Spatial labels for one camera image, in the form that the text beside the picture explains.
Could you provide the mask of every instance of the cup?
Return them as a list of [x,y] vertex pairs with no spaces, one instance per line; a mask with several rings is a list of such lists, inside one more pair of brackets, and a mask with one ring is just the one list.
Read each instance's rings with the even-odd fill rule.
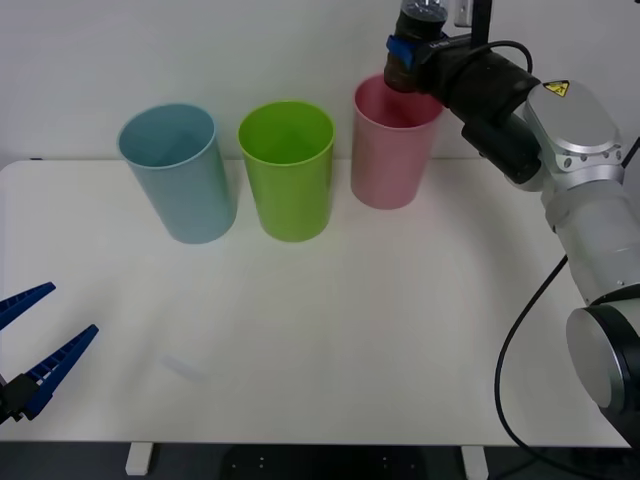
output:
[[383,75],[362,82],[354,104],[353,193],[373,208],[408,205],[418,193],[442,105],[430,95],[392,90]]
[[302,242],[327,226],[334,138],[331,118],[299,101],[264,105],[240,125],[258,216],[272,237]]
[[164,105],[131,119],[118,148],[169,234],[206,243],[236,216],[211,116],[191,105]]

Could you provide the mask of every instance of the warning label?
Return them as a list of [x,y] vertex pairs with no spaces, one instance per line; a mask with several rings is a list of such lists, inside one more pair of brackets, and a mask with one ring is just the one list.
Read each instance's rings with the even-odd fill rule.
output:
[[571,85],[568,80],[561,80],[559,82],[549,82],[544,84],[544,88],[563,98],[569,91],[570,86]]

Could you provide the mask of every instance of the blue cup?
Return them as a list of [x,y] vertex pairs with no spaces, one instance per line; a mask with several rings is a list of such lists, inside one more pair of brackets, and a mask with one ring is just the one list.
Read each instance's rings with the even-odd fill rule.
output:
[[236,206],[207,112],[179,104],[142,112],[118,148],[173,238],[206,243],[231,227]]

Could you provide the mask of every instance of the cup rim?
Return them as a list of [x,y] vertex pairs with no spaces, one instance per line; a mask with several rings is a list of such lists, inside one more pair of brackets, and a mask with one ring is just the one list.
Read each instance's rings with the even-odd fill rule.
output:
[[358,91],[365,85],[365,83],[367,83],[367,82],[369,82],[369,81],[371,81],[371,80],[373,80],[375,78],[379,78],[379,77],[383,77],[383,81],[384,81],[384,74],[382,74],[382,73],[376,73],[376,74],[373,74],[373,75],[365,78],[364,80],[362,80],[358,84],[358,86],[356,87],[355,92],[352,95],[353,108],[355,108],[356,113],[360,116],[360,118],[364,119],[365,121],[369,122],[370,124],[375,125],[376,127],[382,128],[384,130],[389,130],[389,131],[393,131],[393,132],[413,132],[415,130],[420,130],[422,128],[425,128],[425,127],[431,125],[433,122],[438,120],[438,118],[440,118],[440,116],[442,115],[442,112],[444,112],[444,107],[442,106],[442,104],[440,102],[438,102],[435,98],[433,98],[431,95],[429,95],[438,104],[439,112],[437,113],[437,115],[435,117],[433,117],[428,122],[421,123],[420,125],[416,125],[415,127],[388,127],[387,125],[383,125],[382,123],[378,123],[378,122],[376,122],[374,120],[371,120],[367,115],[364,114],[364,112],[362,110],[360,110],[360,108],[358,107],[358,102],[356,101],[356,98],[357,98],[357,95],[358,95]]
[[[267,107],[273,106],[273,105],[278,105],[278,104],[282,104],[282,103],[298,103],[301,105],[306,105],[308,107],[312,107],[314,109],[316,109],[318,112],[320,112],[322,115],[324,115],[328,120],[329,123],[331,124],[331,140],[329,141],[329,143],[327,144],[326,147],[324,147],[322,149],[322,151],[320,151],[318,154],[314,155],[313,157],[307,158],[305,160],[301,160],[300,162],[296,162],[296,163],[271,163],[271,162],[266,162],[264,160],[261,160],[259,158],[257,158],[255,155],[250,154],[249,152],[247,152],[247,150],[244,148],[244,146],[242,145],[242,142],[240,141],[240,129],[242,128],[242,125],[244,124],[244,122],[254,113],[259,112],[260,110],[263,110]],[[240,145],[240,149],[242,150],[242,153],[246,156],[249,157],[251,160],[256,161],[262,165],[268,165],[270,167],[274,167],[274,168],[291,168],[291,167],[298,167],[300,165],[305,165],[307,163],[311,163],[314,160],[317,160],[319,157],[323,156],[324,154],[327,153],[327,151],[329,151],[331,148],[333,148],[333,145],[336,141],[336,124],[333,121],[333,118],[331,118],[331,115],[329,115],[327,112],[325,112],[322,108],[320,108],[318,105],[315,105],[311,102],[306,102],[304,100],[296,100],[296,99],[289,99],[289,100],[276,100],[275,102],[269,102],[269,103],[265,103],[263,105],[260,105],[257,108],[254,108],[253,110],[251,110],[243,119],[242,122],[240,122],[240,126],[238,127],[238,131],[236,132],[236,139],[238,141],[238,145]]]
[[[129,160],[126,155],[124,155],[122,153],[122,149],[120,148],[120,140],[122,138],[122,134],[124,133],[124,131],[127,129],[127,127],[137,118],[139,118],[142,115],[145,115],[153,110],[158,110],[160,108],[166,108],[166,107],[189,107],[189,108],[193,108],[195,110],[199,110],[200,112],[203,112],[207,117],[209,117],[209,119],[211,120],[211,123],[213,124],[213,133],[211,134],[211,138],[209,139],[209,141],[207,142],[207,144],[202,147],[200,150],[198,150],[198,153],[194,154],[192,157],[187,158],[186,160],[182,160],[181,162],[178,163],[174,163],[171,165],[164,165],[161,167],[151,167],[149,165],[141,165],[137,162],[134,162],[132,160]],[[216,140],[216,134],[218,133],[218,126],[216,125],[216,121],[213,118],[213,116],[207,112],[204,108],[199,107],[197,105],[194,105],[192,103],[164,103],[162,105],[155,105],[153,107],[149,107],[145,110],[142,110],[141,112],[137,113],[136,115],[134,115],[133,117],[131,117],[129,120],[127,120],[127,122],[123,125],[123,127],[120,129],[120,132],[118,132],[118,137],[116,140],[116,145],[118,146],[118,152],[120,153],[120,156],[122,158],[125,159],[125,161],[130,164],[135,166],[136,168],[142,168],[145,170],[153,170],[153,171],[159,171],[159,170],[170,170],[172,168],[177,168],[180,167],[186,163],[189,163],[193,160],[195,160],[196,158],[200,157],[202,155],[203,152],[207,151],[211,145],[213,145],[213,142],[215,142]]]

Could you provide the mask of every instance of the white table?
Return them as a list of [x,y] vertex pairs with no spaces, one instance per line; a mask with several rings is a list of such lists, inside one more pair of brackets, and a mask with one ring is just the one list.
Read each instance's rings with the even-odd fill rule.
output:
[[[537,194],[487,161],[434,161],[416,200],[362,205],[336,161],[327,229],[259,225],[243,164],[221,239],[173,241],[123,162],[20,162],[0,173],[4,296],[58,289],[2,333],[6,378],[90,323],[100,333],[33,422],[1,440],[505,445],[498,351],[562,256]],[[565,270],[506,359],[514,430],[545,446],[626,446],[580,385]]]

